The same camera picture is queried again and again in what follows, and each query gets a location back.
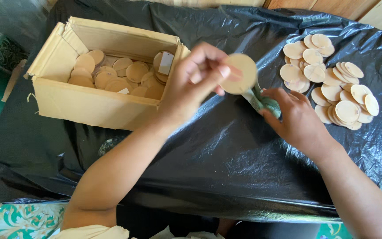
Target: black plastic sheet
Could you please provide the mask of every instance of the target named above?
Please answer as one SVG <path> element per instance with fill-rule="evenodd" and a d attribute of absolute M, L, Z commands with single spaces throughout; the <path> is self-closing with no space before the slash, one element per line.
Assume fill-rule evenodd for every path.
<path fill-rule="evenodd" d="M 189 49 L 206 41 L 227 54 L 245 53 L 257 63 L 264 88 L 283 87 L 279 69 L 285 44 L 326 34 L 336 49 L 327 67 L 346 61 L 358 65 L 365 73 L 361 84 L 380 105 L 379 116 L 358 131 L 326 127 L 382 190 L 382 31 L 308 10 L 60 0 L 38 50 L 56 23 L 70 16 L 179 36 Z M 31 81 L 20 78 L 0 116 L 0 201 L 65 202 L 84 171 L 130 132 L 39 116 L 35 100 L 26 101 L 30 92 Z M 236 95 L 210 95 L 170 136 L 122 203 L 249 221 L 340 220 L 315 165 Z"/>

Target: cardboard box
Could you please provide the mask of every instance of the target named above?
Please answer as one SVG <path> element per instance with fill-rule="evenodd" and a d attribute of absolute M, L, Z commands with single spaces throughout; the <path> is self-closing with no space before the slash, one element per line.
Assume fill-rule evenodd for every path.
<path fill-rule="evenodd" d="M 67 83 L 76 58 L 95 49 L 109 56 L 150 63 L 159 51 L 174 52 L 171 72 L 178 60 L 190 52 L 175 36 L 70 17 L 67 24 L 56 25 L 27 71 L 26 76 L 32 76 L 39 115 L 135 130 L 156 113 L 159 100 Z"/>

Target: white paper label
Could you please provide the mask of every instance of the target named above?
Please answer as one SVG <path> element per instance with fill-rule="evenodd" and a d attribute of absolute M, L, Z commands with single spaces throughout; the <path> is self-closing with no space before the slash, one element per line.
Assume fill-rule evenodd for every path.
<path fill-rule="evenodd" d="M 172 65 L 174 55 L 169 52 L 163 52 L 162 62 L 160 62 L 159 72 L 165 75 L 169 75 L 170 66 Z"/>
<path fill-rule="evenodd" d="M 129 90 L 128 90 L 128 88 L 125 88 L 125 89 L 119 91 L 118 93 L 120 93 L 120 94 L 128 94 Z"/>

